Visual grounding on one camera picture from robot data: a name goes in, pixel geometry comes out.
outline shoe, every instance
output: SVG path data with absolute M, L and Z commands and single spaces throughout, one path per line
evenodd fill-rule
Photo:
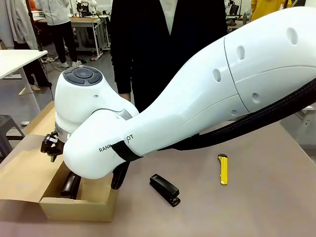
M 39 91 L 40 88 L 38 88 L 36 85 L 30 85 L 32 90 L 35 90 L 35 91 Z
M 77 60 L 76 62 L 73 62 L 72 67 L 79 66 L 81 64 L 82 64 L 81 61 Z
M 58 62 L 56 63 L 57 67 L 60 67 L 60 68 L 68 68 L 69 65 L 67 62 L 64 62 L 64 63 L 61 63 L 61 62 Z

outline gray shirt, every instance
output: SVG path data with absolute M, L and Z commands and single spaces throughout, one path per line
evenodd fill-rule
M 36 8 L 42 10 L 50 26 L 64 24 L 69 22 L 67 9 L 69 0 L 36 0 Z

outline black pants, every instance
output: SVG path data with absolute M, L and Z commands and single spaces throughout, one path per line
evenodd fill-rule
M 64 24 L 49 26 L 49 28 L 51 30 L 53 42 L 54 42 L 56 52 L 58 54 L 60 62 L 61 63 L 66 62 L 64 40 L 69 50 L 71 60 L 73 62 L 76 62 L 77 52 L 76 52 L 74 33 L 73 33 L 73 28 L 71 27 L 71 22 L 69 21 Z
M 30 49 L 30 47 L 28 46 L 27 43 L 14 42 L 14 49 Z M 39 86 L 41 87 L 50 86 L 50 83 L 48 82 L 47 77 L 43 69 L 41 68 L 41 65 L 38 59 L 25 65 L 23 69 L 29 81 L 29 84 L 34 85 L 35 81 L 34 81 L 34 78 L 32 77 L 32 74 L 34 74 Z

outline person's hand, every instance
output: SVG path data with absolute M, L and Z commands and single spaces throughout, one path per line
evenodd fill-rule
M 128 100 L 130 102 L 130 93 L 126 93 L 126 94 L 119 94 L 120 97 L 124 98 L 125 100 Z

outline brown table surface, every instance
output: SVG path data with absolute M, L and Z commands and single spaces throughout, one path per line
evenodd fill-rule
M 220 185 L 219 153 L 229 156 L 227 186 Z M 155 173 L 179 188 L 177 207 L 149 185 Z M 0 235 L 311 237 L 315 180 L 313 162 L 275 123 L 214 147 L 162 151 L 132 162 L 111 223 L 48 221 L 37 203 L 1 201 Z
M 82 23 L 92 23 L 97 22 L 99 18 L 88 18 L 88 17 L 70 17 L 71 22 L 82 22 Z M 39 20 L 38 22 L 47 23 L 46 19 Z

